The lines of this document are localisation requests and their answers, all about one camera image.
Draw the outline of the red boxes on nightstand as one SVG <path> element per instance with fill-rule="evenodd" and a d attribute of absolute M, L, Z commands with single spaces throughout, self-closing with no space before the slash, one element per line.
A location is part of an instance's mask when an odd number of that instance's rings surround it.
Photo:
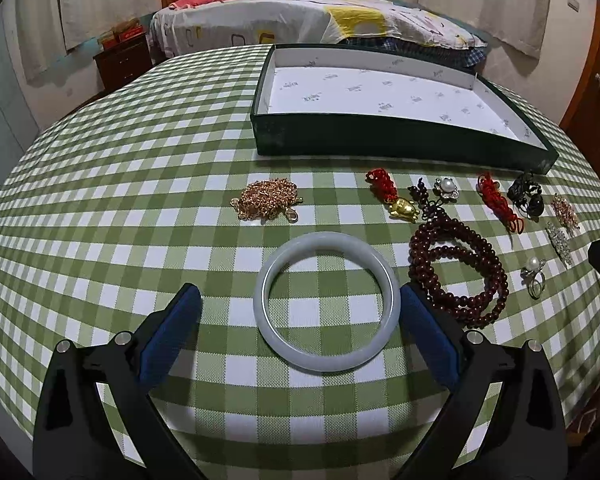
<path fill-rule="evenodd" d="M 140 24 L 140 20 L 138 18 L 131 18 L 130 20 L 114 25 L 112 29 L 101 34 L 97 42 L 102 47 L 102 50 L 109 50 L 126 40 L 143 35 L 144 32 L 145 29 Z"/>

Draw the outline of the dark green tray box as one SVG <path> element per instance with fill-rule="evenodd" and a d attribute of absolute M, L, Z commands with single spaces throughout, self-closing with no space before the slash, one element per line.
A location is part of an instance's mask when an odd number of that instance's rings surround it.
<path fill-rule="evenodd" d="M 521 106 L 483 76 L 351 47 L 272 47 L 250 119 L 264 156 L 407 158 L 534 174 L 558 159 Z"/>

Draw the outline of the pearl flower brooch small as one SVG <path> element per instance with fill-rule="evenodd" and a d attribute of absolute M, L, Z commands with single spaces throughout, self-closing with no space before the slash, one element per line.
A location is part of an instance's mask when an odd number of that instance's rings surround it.
<path fill-rule="evenodd" d="M 460 197 L 460 189 L 450 177 L 437 178 L 434 181 L 434 194 L 441 203 L 455 202 Z"/>

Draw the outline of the silver rhinestone brooch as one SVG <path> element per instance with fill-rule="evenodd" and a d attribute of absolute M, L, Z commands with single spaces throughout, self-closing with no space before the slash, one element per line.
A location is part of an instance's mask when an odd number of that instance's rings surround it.
<path fill-rule="evenodd" d="M 555 224 L 553 221 L 547 221 L 545 229 L 550 239 L 550 244 L 554 247 L 557 257 L 565 266 L 572 265 L 571 248 L 569 237 L 566 231 Z"/>

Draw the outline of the red cord gold ingot charm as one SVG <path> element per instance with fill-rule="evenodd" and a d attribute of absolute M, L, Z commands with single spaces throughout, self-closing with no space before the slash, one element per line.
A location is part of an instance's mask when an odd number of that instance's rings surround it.
<path fill-rule="evenodd" d="M 416 222 L 419 216 L 417 206 L 399 195 L 387 170 L 375 168 L 367 171 L 365 181 L 370 185 L 374 196 L 385 206 L 391 219 Z"/>

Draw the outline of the bed with patterned sheet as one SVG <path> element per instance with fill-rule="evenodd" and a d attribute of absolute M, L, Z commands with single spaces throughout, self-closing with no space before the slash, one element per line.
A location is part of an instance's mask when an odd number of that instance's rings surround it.
<path fill-rule="evenodd" d="M 172 3 L 149 26 L 166 58 L 252 44 L 343 44 L 475 70 L 488 44 L 447 18 L 388 0 Z"/>

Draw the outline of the dark bead tassel charm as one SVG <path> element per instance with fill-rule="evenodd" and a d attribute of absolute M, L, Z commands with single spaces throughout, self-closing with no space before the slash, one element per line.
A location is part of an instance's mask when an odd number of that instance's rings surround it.
<path fill-rule="evenodd" d="M 438 200 L 432 200 L 429 197 L 429 191 L 422 179 L 419 179 L 415 185 L 408 188 L 412 201 L 419 208 L 422 221 L 429 221 L 442 213 L 443 209 Z"/>

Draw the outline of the gold pearl flower brooch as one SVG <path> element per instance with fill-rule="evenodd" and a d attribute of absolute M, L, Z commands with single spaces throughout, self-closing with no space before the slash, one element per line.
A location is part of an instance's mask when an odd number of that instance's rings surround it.
<path fill-rule="evenodd" d="M 550 201 L 550 206 L 552 206 L 559 224 L 570 236 L 573 236 L 580 230 L 580 220 L 576 210 L 564 196 L 555 193 Z"/>

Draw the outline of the wall switch plate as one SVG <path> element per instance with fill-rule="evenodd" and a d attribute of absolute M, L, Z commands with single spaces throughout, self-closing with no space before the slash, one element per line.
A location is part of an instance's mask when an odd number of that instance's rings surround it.
<path fill-rule="evenodd" d="M 580 3 L 578 0 L 567 0 L 567 6 L 569 6 L 574 12 L 578 12 L 580 10 Z"/>

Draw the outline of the white curtain left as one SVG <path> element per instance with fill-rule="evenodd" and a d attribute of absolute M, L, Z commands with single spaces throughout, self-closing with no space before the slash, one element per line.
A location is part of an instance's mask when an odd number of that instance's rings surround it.
<path fill-rule="evenodd" d="M 36 78 L 80 44 L 159 8 L 160 0 L 15 0 L 24 76 Z"/>

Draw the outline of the green checked tablecloth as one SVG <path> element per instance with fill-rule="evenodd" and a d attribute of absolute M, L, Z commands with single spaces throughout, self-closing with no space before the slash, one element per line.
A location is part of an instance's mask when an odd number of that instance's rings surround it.
<path fill-rule="evenodd" d="M 510 295 L 484 331 L 496 344 L 536 339 L 554 370 L 565 419 L 600 383 L 600 277 L 588 245 L 600 240 L 600 179 L 568 136 L 513 91 L 558 151 L 542 180 L 580 218 L 564 266 L 545 222 L 507 233 L 475 189 L 486 169 L 407 158 L 267 159 L 258 156 L 250 107 L 269 47 L 172 58 L 43 132 L 0 191 L 0 401 L 31 439 L 55 344 L 106 344 L 161 310 L 185 283 L 204 298 L 193 333 L 152 398 L 175 437 L 212 479 L 389 479 L 446 391 L 407 338 L 358 370 L 293 370 L 260 337 L 252 313 L 262 263 L 314 231 L 374 246 L 407 280 L 416 226 L 389 219 L 368 189 L 384 167 L 400 191 L 452 177 L 446 208 L 492 244 Z M 491 170 L 507 188 L 516 178 Z M 237 219 L 230 200 L 253 181 L 287 178 L 303 198 L 299 220 Z M 546 260 L 546 289 L 528 295 L 520 269 Z"/>

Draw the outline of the dark wooden nightstand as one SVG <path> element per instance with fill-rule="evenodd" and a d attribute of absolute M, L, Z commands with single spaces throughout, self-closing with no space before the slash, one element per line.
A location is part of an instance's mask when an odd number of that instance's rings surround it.
<path fill-rule="evenodd" d="M 154 66 L 145 35 L 134 36 L 99 52 L 94 61 L 106 93 L 124 87 Z"/>

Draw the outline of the pale jade bangle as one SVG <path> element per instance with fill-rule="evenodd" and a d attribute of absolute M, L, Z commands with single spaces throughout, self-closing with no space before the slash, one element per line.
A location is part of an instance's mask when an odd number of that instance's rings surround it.
<path fill-rule="evenodd" d="M 291 367 L 338 374 L 373 361 L 398 325 L 399 283 L 372 246 L 341 233 L 301 235 L 260 270 L 253 315 Z"/>

